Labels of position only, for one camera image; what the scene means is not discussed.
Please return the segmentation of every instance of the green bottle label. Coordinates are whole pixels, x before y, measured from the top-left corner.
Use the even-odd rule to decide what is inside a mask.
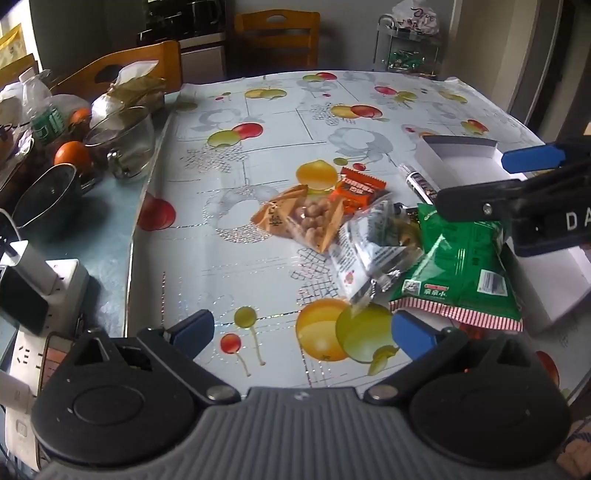
[[[49,145],[66,129],[61,113],[55,107],[50,107],[41,115],[31,119],[33,135],[43,145]]]

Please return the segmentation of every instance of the red and white striped edge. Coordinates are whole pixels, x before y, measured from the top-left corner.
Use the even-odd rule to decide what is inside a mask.
[[[520,321],[489,313],[477,312],[476,310],[464,309],[462,307],[453,307],[436,301],[423,300],[416,297],[404,297],[390,302],[390,311],[392,313],[404,307],[413,307],[426,312],[437,313],[457,322],[467,323],[476,327],[512,330],[514,332],[523,331],[523,323]]]

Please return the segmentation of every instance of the white power strip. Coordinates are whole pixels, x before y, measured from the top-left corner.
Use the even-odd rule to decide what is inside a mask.
[[[10,365],[11,376],[25,382],[33,394],[28,412],[38,395],[47,335],[51,332],[74,334],[88,283],[88,272],[79,260],[48,260],[47,264],[57,273],[58,279],[53,291],[49,295],[43,295],[49,304],[43,332],[36,336],[21,327],[17,333]],[[8,450],[30,468],[39,471],[37,441],[31,428],[30,414],[7,408],[5,437]]]

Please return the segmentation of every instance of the coffee machine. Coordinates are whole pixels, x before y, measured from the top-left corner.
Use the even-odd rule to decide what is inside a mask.
[[[223,0],[144,0],[143,8],[146,30],[138,46],[220,33],[226,25]]]

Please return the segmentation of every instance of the qr code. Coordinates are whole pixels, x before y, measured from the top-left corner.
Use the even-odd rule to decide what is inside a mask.
[[[507,284],[503,275],[491,272],[490,270],[480,271],[480,279],[478,279],[478,288],[476,291],[488,295],[498,295],[500,297],[506,297],[508,295]]]
[[[402,293],[419,295],[421,293],[421,282],[418,280],[404,280],[402,283]]]

